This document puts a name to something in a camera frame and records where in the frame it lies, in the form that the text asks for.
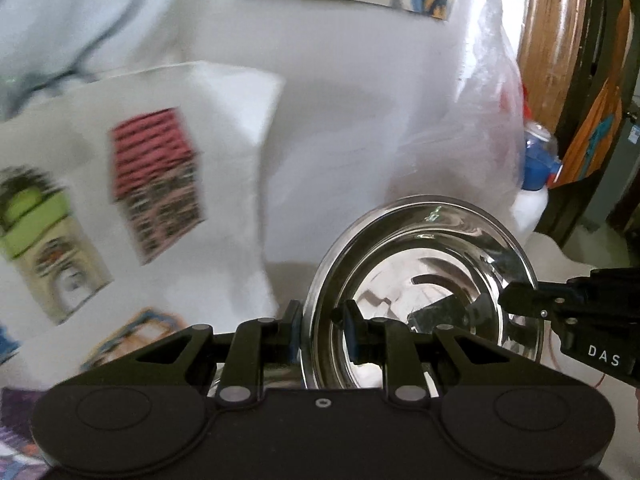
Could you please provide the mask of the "steel plate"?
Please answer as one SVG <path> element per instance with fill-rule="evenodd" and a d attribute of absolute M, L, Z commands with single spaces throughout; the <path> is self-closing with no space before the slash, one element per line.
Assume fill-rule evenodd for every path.
<path fill-rule="evenodd" d="M 381 371 L 349 363 L 330 320 L 343 301 L 364 318 L 390 318 L 429 334 L 450 324 L 537 361 L 544 324 L 510 314 L 499 296 L 537 283 L 522 245 L 495 217 L 462 200 L 413 196 L 370 211 L 333 244 L 304 305 L 302 370 L 309 388 L 374 388 Z"/>

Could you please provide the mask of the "house drawings paper sheet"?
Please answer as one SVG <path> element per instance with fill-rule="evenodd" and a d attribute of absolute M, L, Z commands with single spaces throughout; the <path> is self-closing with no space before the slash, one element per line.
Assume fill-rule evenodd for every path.
<path fill-rule="evenodd" d="M 3 387 L 41 391 L 77 375 L 144 309 L 219 333 L 276 314 L 262 260 L 258 174 L 283 87 L 282 77 L 251 68 L 169 65 L 87 84 L 2 124 L 2 167 L 40 169 L 63 189 L 111 278 L 98 292 L 71 284 L 66 296 L 76 310 L 55 323 L 16 265 L 2 262 L 1 323 L 20 345 L 1 367 Z M 166 108 L 194 147 L 203 219 L 144 261 L 115 200 L 111 132 Z"/>

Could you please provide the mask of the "white bottle blue lid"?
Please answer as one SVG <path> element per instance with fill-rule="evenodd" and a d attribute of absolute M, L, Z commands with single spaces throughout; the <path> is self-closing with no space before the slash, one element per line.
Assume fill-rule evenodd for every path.
<path fill-rule="evenodd" d="M 548 204 L 548 187 L 558 180 L 563 168 L 558 141 L 549 130 L 539 122 L 528 120 L 524 133 L 524 178 L 510 209 L 514 235 L 521 242 L 535 231 Z"/>

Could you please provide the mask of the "clear plastic bag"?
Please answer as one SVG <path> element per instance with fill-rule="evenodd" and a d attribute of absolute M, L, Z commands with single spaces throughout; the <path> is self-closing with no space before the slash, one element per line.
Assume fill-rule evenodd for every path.
<path fill-rule="evenodd" d="M 449 196 L 491 214 L 514 202 L 524 178 L 523 88 L 502 16 L 502 0 L 485 0 L 473 70 L 454 104 L 399 141 L 393 196 Z"/>

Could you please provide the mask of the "wooden chair frame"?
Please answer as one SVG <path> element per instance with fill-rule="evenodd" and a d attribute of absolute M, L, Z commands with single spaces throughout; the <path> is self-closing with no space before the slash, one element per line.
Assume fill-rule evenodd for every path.
<path fill-rule="evenodd" d="M 534 119 L 553 131 L 573 78 L 587 0 L 526 0 L 518 67 Z"/>

